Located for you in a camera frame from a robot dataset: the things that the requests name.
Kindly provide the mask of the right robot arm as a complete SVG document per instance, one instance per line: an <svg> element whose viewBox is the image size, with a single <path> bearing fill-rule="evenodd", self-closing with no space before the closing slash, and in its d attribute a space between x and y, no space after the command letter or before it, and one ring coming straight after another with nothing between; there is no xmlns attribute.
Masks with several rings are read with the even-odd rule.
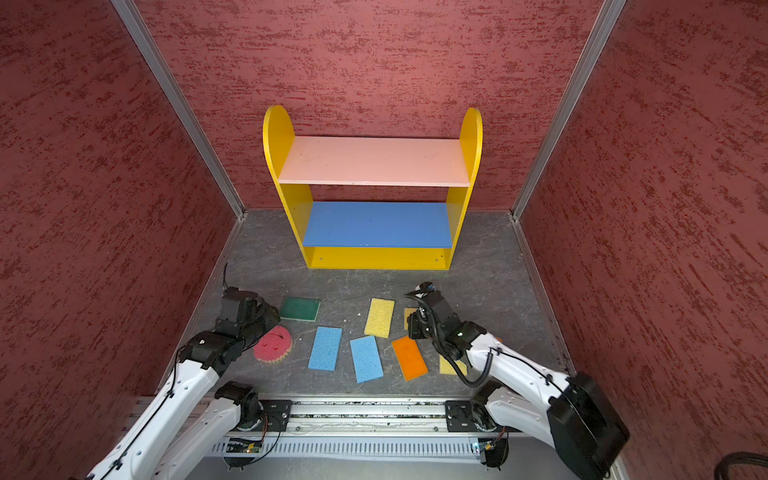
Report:
<svg viewBox="0 0 768 480"><path fill-rule="evenodd" d="M476 427L534 437L580 479L609 477L630 433L595 379L549 369L461 320L431 282L405 296L417 305L407 320L409 337L429 340L459 380L474 388Z"/></svg>

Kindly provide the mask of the green scouring sponge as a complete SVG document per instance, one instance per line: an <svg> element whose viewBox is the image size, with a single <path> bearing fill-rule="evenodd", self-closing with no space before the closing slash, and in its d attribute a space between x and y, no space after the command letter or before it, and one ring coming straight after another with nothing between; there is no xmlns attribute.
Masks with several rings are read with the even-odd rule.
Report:
<svg viewBox="0 0 768 480"><path fill-rule="evenodd" d="M315 322L319 313L319 299L286 297L279 309L282 320Z"/></svg>

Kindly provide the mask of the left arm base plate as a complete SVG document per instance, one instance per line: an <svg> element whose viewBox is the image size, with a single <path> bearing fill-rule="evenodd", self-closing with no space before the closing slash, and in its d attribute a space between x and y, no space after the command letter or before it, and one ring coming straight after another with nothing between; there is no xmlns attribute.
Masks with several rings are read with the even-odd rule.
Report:
<svg viewBox="0 0 768 480"><path fill-rule="evenodd" d="M284 432L291 416L291 400L254 400L240 406L235 430L246 433Z"/></svg>

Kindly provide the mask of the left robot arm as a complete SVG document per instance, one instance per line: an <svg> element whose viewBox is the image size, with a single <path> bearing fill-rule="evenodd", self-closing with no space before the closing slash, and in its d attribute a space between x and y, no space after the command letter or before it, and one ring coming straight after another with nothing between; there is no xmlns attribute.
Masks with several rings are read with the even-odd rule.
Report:
<svg viewBox="0 0 768 480"><path fill-rule="evenodd" d="M184 479L226 433L264 436L268 417L255 389L230 381L191 427L183 426L225 371L280 323L255 292L228 287L214 328L182 345L164 386L89 479Z"/></svg>

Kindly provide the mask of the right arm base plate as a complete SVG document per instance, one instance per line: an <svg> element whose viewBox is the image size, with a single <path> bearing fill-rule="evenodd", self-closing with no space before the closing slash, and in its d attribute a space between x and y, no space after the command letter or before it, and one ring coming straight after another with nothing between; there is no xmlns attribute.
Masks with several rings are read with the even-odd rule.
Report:
<svg viewBox="0 0 768 480"><path fill-rule="evenodd" d="M471 400L448 400L444 403L447 430L452 433L500 433L484 406Z"/></svg>

